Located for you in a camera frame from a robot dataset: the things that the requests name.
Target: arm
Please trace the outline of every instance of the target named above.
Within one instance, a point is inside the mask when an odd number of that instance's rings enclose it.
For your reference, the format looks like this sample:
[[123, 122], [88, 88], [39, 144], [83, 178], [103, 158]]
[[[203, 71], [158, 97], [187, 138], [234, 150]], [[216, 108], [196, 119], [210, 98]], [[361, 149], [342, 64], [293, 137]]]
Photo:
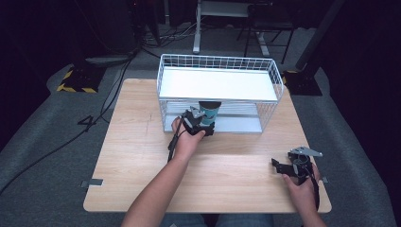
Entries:
[[[172, 123], [174, 131], [184, 131], [178, 127], [178, 118]], [[204, 131], [192, 136], [188, 132], [181, 134], [175, 148], [173, 159], [156, 175], [132, 203], [122, 226], [158, 226], [165, 215], [183, 175], [188, 167], [192, 155], [195, 153], [198, 142], [203, 138]]]
[[[315, 173], [315, 178], [318, 181], [321, 175], [315, 165], [313, 165], [313, 172]], [[295, 205], [295, 208], [300, 214], [304, 226], [326, 226], [316, 210], [313, 183], [310, 178], [299, 186], [296, 185], [288, 175], [283, 174], [283, 178], [288, 186], [292, 203]]]

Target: teal object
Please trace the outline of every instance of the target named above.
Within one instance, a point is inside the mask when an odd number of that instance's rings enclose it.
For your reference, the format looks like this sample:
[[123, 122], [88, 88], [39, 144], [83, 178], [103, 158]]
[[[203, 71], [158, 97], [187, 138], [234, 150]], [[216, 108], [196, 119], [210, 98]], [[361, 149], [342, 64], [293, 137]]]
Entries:
[[210, 125], [215, 122], [220, 105], [221, 102], [200, 101], [200, 110], [204, 112], [204, 117], [201, 121], [203, 125]]

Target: wooden table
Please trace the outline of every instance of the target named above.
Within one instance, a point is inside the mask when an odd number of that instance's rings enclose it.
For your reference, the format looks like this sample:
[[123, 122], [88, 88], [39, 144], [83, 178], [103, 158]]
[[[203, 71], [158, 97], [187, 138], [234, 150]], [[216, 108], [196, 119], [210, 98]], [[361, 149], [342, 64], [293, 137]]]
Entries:
[[[125, 212], [166, 164], [172, 133], [164, 133], [156, 80], [126, 79], [83, 204], [92, 212]], [[271, 158], [289, 163], [291, 148], [307, 146], [285, 90], [262, 134], [215, 133], [204, 137], [167, 212], [293, 213], [281, 174]], [[320, 212], [331, 210], [320, 182]]]

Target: yellow black tape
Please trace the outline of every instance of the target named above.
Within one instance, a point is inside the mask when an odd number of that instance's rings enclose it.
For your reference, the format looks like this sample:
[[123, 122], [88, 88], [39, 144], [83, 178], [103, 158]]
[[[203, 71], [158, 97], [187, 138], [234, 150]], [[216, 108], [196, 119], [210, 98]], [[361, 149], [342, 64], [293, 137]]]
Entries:
[[59, 87], [57, 88], [57, 91], [58, 91], [58, 92], [59, 92], [59, 91], [66, 91], [66, 92], [69, 92], [69, 91], [67, 91], [68, 88], [64, 87], [64, 85], [65, 85], [65, 81], [71, 76], [72, 73], [73, 73], [73, 68], [70, 68], [70, 70], [68, 70], [68, 72], [65, 74], [64, 78], [62, 79], [61, 84], [60, 84]]
[[284, 84], [287, 84], [286, 77], [282, 77], [282, 81], [283, 81]]
[[[74, 67], [71, 67], [62, 79], [57, 91], [97, 93], [98, 85], [103, 77], [103, 73], [104, 70], [99, 72], [89, 72], [88, 75], [83, 77], [80, 72], [75, 72]], [[90, 76], [93, 76], [92, 79], [82, 80], [82, 78], [89, 78]]]

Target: black equipment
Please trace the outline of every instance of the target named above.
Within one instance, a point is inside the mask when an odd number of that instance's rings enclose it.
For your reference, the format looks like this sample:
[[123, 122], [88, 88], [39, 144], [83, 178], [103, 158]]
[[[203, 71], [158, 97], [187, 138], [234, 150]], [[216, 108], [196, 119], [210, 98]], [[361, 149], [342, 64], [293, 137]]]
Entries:
[[174, 149], [177, 145], [178, 139], [180, 138], [179, 130], [181, 124], [185, 127], [185, 130], [188, 131], [191, 135], [195, 135], [200, 131], [205, 131], [206, 134], [204, 136], [213, 135], [215, 132], [215, 122], [210, 125], [202, 125], [201, 121], [205, 113], [200, 111], [195, 107], [190, 107], [190, 110], [185, 110], [185, 112], [181, 115], [181, 120], [178, 125], [177, 131], [174, 133], [174, 137], [168, 145], [168, 150], [170, 151], [168, 154], [168, 162], [172, 159]]
[[317, 182], [319, 179], [315, 179], [309, 156], [323, 157], [323, 154], [310, 148], [298, 147], [292, 149], [288, 153], [288, 158], [291, 161], [291, 165], [280, 164], [275, 159], [271, 159], [271, 163], [276, 168], [277, 173], [287, 174], [289, 177], [297, 178], [298, 185], [301, 185], [306, 181], [307, 178], [310, 178], [315, 191], [316, 209], [319, 209], [320, 196]]

